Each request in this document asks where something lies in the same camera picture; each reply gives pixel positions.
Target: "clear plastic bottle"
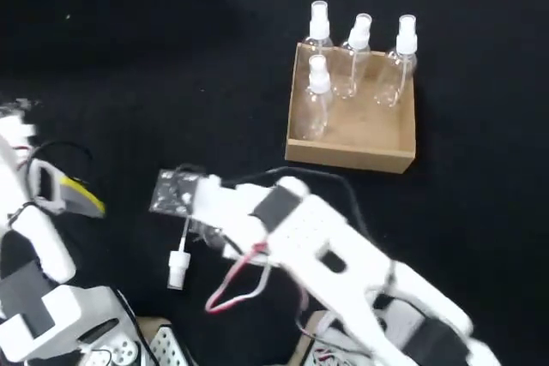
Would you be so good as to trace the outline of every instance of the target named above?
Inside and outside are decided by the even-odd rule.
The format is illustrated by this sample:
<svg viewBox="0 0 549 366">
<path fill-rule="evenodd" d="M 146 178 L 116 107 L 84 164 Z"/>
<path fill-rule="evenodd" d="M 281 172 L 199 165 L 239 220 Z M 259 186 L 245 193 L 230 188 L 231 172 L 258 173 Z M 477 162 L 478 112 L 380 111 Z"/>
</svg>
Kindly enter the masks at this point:
<svg viewBox="0 0 549 366">
<path fill-rule="evenodd" d="M 326 57 L 311 57 L 309 66 L 309 86 L 299 95 L 294 134 L 299 139 L 314 141 L 326 131 L 333 94 Z"/>
<path fill-rule="evenodd" d="M 328 57 L 334 44 L 329 37 L 328 4 L 323 0 L 311 3 L 311 22 L 309 23 L 309 36 L 303 42 L 308 48 L 309 59 L 314 55 Z"/>
<path fill-rule="evenodd" d="M 370 57 L 370 26 L 370 15 L 357 15 L 349 39 L 341 45 L 341 58 L 334 64 L 332 74 L 335 95 L 342 99 L 349 99 L 357 94 L 364 76 Z"/>
<path fill-rule="evenodd" d="M 415 32 L 415 17 L 401 16 L 396 48 L 387 52 L 377 79 L 374 100 L 379 105 L 394 107 L 401 99 L 407 84 L 413 80 L 417 66 L 415 52 L 418 50 L 418 37 Z"/>
</svg>

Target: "dark background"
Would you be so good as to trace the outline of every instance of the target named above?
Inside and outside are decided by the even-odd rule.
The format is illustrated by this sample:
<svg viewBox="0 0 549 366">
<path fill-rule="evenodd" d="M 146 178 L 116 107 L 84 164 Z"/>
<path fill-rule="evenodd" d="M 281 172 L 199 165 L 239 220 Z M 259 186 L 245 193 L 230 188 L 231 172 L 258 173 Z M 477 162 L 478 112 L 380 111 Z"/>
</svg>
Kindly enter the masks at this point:
<svg viewBox="0 0 549 366">
<path fill-rule="evenodd" d="M 206 315 L 230 262 L 201 243 L 189 245 L 184 291 L 166 290 L 183 221 L 148 212 L 155 179 L 181 162 L 223 177 L 285 163 L 311 1 L 0 0 L 0 101 L 37 102 L 27 117 L 37 143 L 68 139 L 95 154 L 88 180 L 107 218 L 56 219 L 74 283 L 116 285 L 138 315 L 170 319 L 201 365 L 286 362 L 298 296 L 276 271 L 259 298 Z M 402 176 L 330 170 L 352 181 L 382 249 L 460 304 L 503 364 L 546 364 L 549 3 L 327 1 L 336 42 L 362 11 L 374 50 L 394 44 L 401 14 L 417 15 L 419 34 L 416 161 Z M 78 153 L 51 160 L 86 178 Z M 336 187 L 306 181 L 348 215 Z M 3 257 L 7 273 L 32 254 L 11 237 Z M 257 275 L 247 269 L 241 286 Z"/>
</svg>

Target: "open cardboard tray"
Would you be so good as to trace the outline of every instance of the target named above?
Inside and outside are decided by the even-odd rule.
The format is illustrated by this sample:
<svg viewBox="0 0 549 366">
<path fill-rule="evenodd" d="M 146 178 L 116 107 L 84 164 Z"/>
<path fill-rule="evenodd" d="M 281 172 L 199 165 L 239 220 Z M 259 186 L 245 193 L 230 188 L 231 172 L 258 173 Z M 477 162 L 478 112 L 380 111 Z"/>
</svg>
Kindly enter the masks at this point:
<svg viewBox="0 0 549 366">
<path fill-rule="evenodd" d="M 292 97 L 288 116 L 286 160 L 352 169 L 403 173 L 415 159 L 413 83 L 409 82 L 399 105 L 379 106 L 373 99 L 374 79 L 382 68 L 383 53 L 372 52 L 357 95 L 334 99 L 329 124 L 318 141 L 302 141 L 293 134 L 299 94 L 309 81 L 309 46 L 298 44 L 293 66 Z M 330 66 L 341 50 L 330 52 Z"/>
</svg>

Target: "spray bottle cap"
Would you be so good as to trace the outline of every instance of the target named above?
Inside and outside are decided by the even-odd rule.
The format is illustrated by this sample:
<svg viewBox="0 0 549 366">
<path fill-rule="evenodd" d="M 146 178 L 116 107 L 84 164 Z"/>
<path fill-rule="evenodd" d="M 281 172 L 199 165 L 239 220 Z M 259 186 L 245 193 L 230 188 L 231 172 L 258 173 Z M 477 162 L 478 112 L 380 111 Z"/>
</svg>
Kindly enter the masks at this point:
<svg viewBox="0 0 549 366">
<path fill-rule="evenodd" d="M 415 16 L 401 16 L 398 36 L 396 36 L 396 51 L 402 55 L 412 55 L 417 50 L 418 36 L 415 33 Z"/>
<path fill-rule="evenodd" d="M 323 0 L 311 3 L 309 37 L 317 40 L 329 38 L 328 4 Z"/>
<path fill-rule="evenodd" d="M 328 67 L 326 66 L 326 57 L 323 55 L 315 55 L 309 59 L 309 88 L 312 92 L 321 94 L 328 92 L 331 87 L 329 79 Z"/>
<path fill-rule="evenodd" d="M 357 15 L 356 20 L 354 21 L 354 26 L 351 29 L 349 34 L 349 45 L 360 51 L 368 47 L 370 42 L 370 26 L 371 26 L 371 16 L 366 13 L 361 13 Z"/>
</svg>

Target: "white robotic arm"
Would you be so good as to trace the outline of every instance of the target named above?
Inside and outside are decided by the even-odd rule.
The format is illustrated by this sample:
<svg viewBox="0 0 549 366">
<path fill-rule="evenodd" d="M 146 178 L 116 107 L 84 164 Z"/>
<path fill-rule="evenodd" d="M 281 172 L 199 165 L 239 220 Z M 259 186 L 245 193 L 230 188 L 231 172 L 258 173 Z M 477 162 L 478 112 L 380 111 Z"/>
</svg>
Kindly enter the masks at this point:
<svg viewBox="0 0 549 366">
<path fill-rule="evenodd" d="M 33 245 L 44 273 L 64 283 L 75 275 L 75 264 L 59 234 L 49 218 L 37 207 L 28 206 L 24 212 L 21 210 L 30 202 L 30 197 L 17 175 L 19 159 L 13 147 L 21 144 L 28 147 L 27 136 L 21 133 L 33 129 L 26 126 L 16 116 L 0 118 L 0 241 L 7 231 L 18 231 Z M 18 211 L 17 219 L 10 222 Z"/>
<path fill-rule="evenodd" d="M 335 314 L 374 364 L 445 366 L 453 364 L 449 359 L 456 355 L 463 361 L 456 364 L 499 365 L 486 345 L 471 338 L 473 324 L 463 310 L 412 268 L 391 260 L 358 234 L 300 180 L 283 177 L 273 188 L 247 183 L 229 189 L 216 176 L 181 176 L 170 171 L 160 174 L 153 211 L 217 228 L 243 253 L 266 243 L 268 255 L 259 256 L 257 262 L 267 260 L 285 269 Z M 335 255 L 343 269 L 334 271 L 324 264 L 326 254 Z M 236 257 L 238 252 L 226 245 L 224 255 Z M 387 338 L 372 308 L 381 294 L 405 301 L 425 316 L 401 347 Z M 454 354 L 441 355 L 429 346 L 433 343 Z"/>
<path fill-rule="evenodd" d="M 29 160 L 33 134 L 34 127 L 24 124 L 20 114 L 0 116 L 0 242 L 8 231 L 17 231 L 39 259 L 0 281 L 3 354 L 22 362 L 80 350 L 87 354 L 83 364 L 90 366 L 157 364 L 119 292 L 63 285 L 74 277 L 75 263 L 45 210 L 102 217 L 105 209 L 53 165 Z"/>
</svg>

